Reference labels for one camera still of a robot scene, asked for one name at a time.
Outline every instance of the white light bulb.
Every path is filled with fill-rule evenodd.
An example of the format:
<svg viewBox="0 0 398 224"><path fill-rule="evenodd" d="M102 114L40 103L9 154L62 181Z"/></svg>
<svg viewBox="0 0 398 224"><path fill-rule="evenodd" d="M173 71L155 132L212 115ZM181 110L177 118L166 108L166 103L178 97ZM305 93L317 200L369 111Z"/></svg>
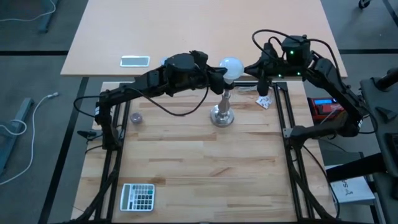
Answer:
<svg viewBox="0 0 398 224"><path fill-rule="evenodd" d="M234 82L234 80L238 79L244 72L243 63L234 57L224 58L219 66L228 69L224 74L224 81L227 84Z"/></svg>

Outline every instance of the light wooden desk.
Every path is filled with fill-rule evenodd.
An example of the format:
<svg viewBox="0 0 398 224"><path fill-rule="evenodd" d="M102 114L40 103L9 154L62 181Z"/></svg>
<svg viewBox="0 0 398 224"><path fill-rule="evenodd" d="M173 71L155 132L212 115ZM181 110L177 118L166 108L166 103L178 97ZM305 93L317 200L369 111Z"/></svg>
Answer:
<svg viewBox="0 0 398 224"><path fill-rule="evenodd" d="M118 86L104 83L101 91ZM302 82L288 82L288 88L297 125L313 125ZM204 90L184 91L173 98L154 99L181 113L196 106L203 94ZM264 110L255 103L256 98L257 92L233 91L235 120L227 128L211 124L210 110L221 99L213 93L186 117L168 115L144 98L131 101L130 113L141 112L144 123L134 126L128 121L113 222L295 221L277 108L274 103ZM100 144L96 141L89 147ZM323 163L318 143L308 140L305 145ZM105 154L102 149L87 153L72 218L98 192ZM334 214L321 170L305 151L303 161L310 190ZM156 185L154 211L120 212L123 184L143 182Z"/></svg>
<svg viewBox="0 0 398 224"><path fill-rule="evenodd" d="M261 54L251 40L259 29L324 40L336 55L341 76L347 77L320 0L90 0L61 74L141 75L160 66L162 58L190 50L208 54L211 66L225 57L239 58L247 66ZM263 45L272 35L256 39ZM311 45L331 58L324 45ZM123 55L148 55L150 65L122 68Z"/></svg>

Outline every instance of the calculator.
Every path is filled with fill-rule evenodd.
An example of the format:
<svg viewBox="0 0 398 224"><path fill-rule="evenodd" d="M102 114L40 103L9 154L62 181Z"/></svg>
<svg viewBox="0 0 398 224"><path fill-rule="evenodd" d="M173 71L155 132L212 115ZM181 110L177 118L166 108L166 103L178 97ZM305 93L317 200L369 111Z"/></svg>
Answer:
<svg viewBox="0 0 398 224"><path fill-rule="evenodd" d="M120 211L150 212L154 209L154 184L124 184L120 199Z"/></svg>

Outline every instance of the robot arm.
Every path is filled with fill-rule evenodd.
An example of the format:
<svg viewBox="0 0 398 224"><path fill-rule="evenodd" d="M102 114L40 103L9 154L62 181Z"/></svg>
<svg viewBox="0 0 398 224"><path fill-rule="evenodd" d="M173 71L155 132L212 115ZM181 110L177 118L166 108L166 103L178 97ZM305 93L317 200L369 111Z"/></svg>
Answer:
<svg viewBox="0 0 398 224"><path fill-rule="evenodd" d="M210 87L217 95L222 94L227 69L210 67L207 60L207 54L199 51L177 54L168 58L164 66L136 77L134 83L102 92L96 103L95 121L103 131L103 149L118 150L121 145L118 130L111 125L114 105L142 96L152 98L164 93L173 96L188 89Z"/></svg>
<svg viewBox="0 0 398 224"><path fill-rule="evenodd" d="M329 134L353 137L359 133L362 118L367 115L362 98L355 95L349 85L341 81L336 67L327 58L310 50L307 36L287 37L282 45L286 55L280 58L271 43L265 43L259 60L247 66L244 72L259 79L257 90L260 96L266 96L273 78L300 77L318 88L326 90L345 110L333 121L303 127L295 126L285 130L285 135L293 147L301 148L308 138L317 138Z"/></svg>

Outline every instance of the black cable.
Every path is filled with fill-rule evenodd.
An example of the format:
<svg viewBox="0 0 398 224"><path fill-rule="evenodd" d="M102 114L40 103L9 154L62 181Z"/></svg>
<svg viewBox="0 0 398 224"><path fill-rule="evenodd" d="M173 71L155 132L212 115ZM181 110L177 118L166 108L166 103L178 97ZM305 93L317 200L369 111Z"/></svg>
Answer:
<svg viewBox="0 0 398 224"><path fill-rule="evenodd" d="M99 147L102 147L102 146L103 146L103 145L91 147L91 148L87 149L85 153L87 153L88 151L97 149L97 148L99 148Z"/></svg>
<svg viewBox="0 0 398 224"><path fill-rule="evenodd" d="M335 139L337 137L337 132L335 131L335 133L333 133L333 136L332 137L328 137L328 139L329 140L333 140L333 139Z"/></svg>
<svg viewBox="0 0 398 224"><path fill-rule="evenodd" d="M85 98L99 98L99 97L100 97L100 96L81 96L81 97L78 97L78 98L76 98L75 101L73 102L73 107L74 107L77 111L79 111L79 113L82 113L82 114L84 114L84 115L87 115L87 116L90 116L90 117L92 117L92 118L95 118L94 115L91 115L91 114L89 114L89 113L86 113L86 112L84 112L84 111L79 110L79 109L77 108L77 106L76 106L76 102L79 101L79 100L85 99Z"/></svg>
<svg viewBox="0 0 398 224"><path fill-rule="evenodd" d="M370 116L371 119L372 119L372 123L374 123L374 129L373 129L373 131L370 131L370 132L359 132L359 134L373 134L373 133L375 133L376 131L378 131L378 129L379 129L379 124L377 123L377 120L376 120L376 118L374 117L374 115L373 115L365 106L363 107L363 109L366 110L366 111L369 113L369 116Z"/></svg>
<svg viewBox="0 0 398 224"><path fill-rule="evenodd" d="M331 187L329 178L328 178L328 176L326 175L326 172L323 170L323 167L322 167L322 165L319 163L318 159L312 154L311 151L308 150L307 147L303 146L303 148L304 148L305 150L307 150L307 152L311 155L311 157L313 158L313 160L317 163L318 167L321 169L323 175L325 176L326 181L328 182L329 188L330 188L330 190L331 190L331 192L332 192L332 194L333 194L333 196L334 196L334 198L335 198L335 200L336 200L336 204L337 204L337 214L336 214L336 217L335 217L335 218L337 219L337 218L340 216L340 203L339 203L339 201L338 201L338 199L337 199L335 190L333 190L333 187Z"/></svg>
<svg viewBox="0 0 398 224"><path fill-rule="evenodd" d="M332 146L335 146L335 147L337 147L337 148L341 149L343 152L347 152L345 149L343 149L342 147L340 147L340 146L336 145L336 144L335 144L335 143L333 143L333 142L326 141L326 140L324 140L324 139L318 139L318 140L321 140L321 141L323 141L323 142L325 142L325 143L331 144Z"/></svg>
<svg viewBox="0 0 398 224"><path fill-rule="evenodd" d="M276 42L278 42L278 44L279 44L280 46L282 46L282 42L281 42L277 37L275 37L275 36L270 37L270 38L268 39L268 43L271 44L271 40L272 40L272 39L276 40Z"/></svg>
<svg viewBox="0 0 398 224"><path fill-rule="evenodd" d="M99 137L102 137L103 135L104 135L104 134L102 133L102 134L99 134L99 135L97 135L97 136L95 136L95 137L87 138L86 144L88 144L89 141L94 141L94 139L97 139L97 138L99 138Z"/></svg>
<svg viewBox="0 0 398 224"><path fill-rule="evenodd" d="M318 39L309 39L308 41L310 41L310 42L311 42L311 41L319 42L319 43L325 45L325 46L329 49L329 52L330 52L331 57L332 57L332 59L333 59L333 62L335 63L335 67L336 67L337 74L338 74L338 76L340 77L340 69L339 69L339 67L338 67L335 54L333 53L333 50L331 49L330 45L329 45L328 43L326 43L325 41L323 41L323 40L318 40Z"/></svg>
<svg viewBox="0 0 398 224"><path fill-rule="evenodd" d="M205 78L206 78L206 93L205 93L205 95L203 96L203 98L201 99L201 101L199 102L199 104L198 104L193 110L188 111L188 112L186 112L186 113L182 113L182 114L173 113L173 112L169 111L168 109L164 108L162 105L156 103L153 99L149 98L148 96L146 96L145 94L143 94L141 91L139 91L139 90L137 90L137 89L135 89L135 88L131 88L131 87L129 87L129 88L130 88L131 90L134 90L134 91L138 92L139 94L141 94L142 97L144 97L145 99L149 100L151 103L155 104L157 107L159 107L160 109L164 110L166 113L168 113L168 114L170 114L170 115L173 115L173 116L185 116L185 115L192 114L193 112L195 112L195 111L200 107L200 105L204 102L204 100L205 100L206 97L207 97L207 94L208 94L208 92L209 92L209 78L207 77L207 74L206 74L205 72L203 72L203 75L204 75Z"/></svg>
<svg viewBox="0 0 398 224"><path fill-rule="evenodd" d="M261 30L255 31L255 32L252 34L252 36L251 36L251 40L253 41L254 45L255 45L258 49L260 49L264 54L268 55L268 57L270 57L270 58L273 59L273 60L279 60L279 59L278 59L278 58L274 58L273 56L269 55L269 54L257 43L257 41L256 41L256 38L255 38L256 34L261 33L261 32L271 32L271 33L279 34L279 35L282 35L282 36L284 36L284 37L286 37L286 38L289 38L289 39L292 39L292 40L294 40L294 41L300 42L299 40L297 40L297 39L295 39L295 38L293 38L293 37L291 37L291 36L289 36L289 35L287 35L287 34L284 34L284 33L282 33L282 32L276 31L276 30L261 29Z"/></svg>

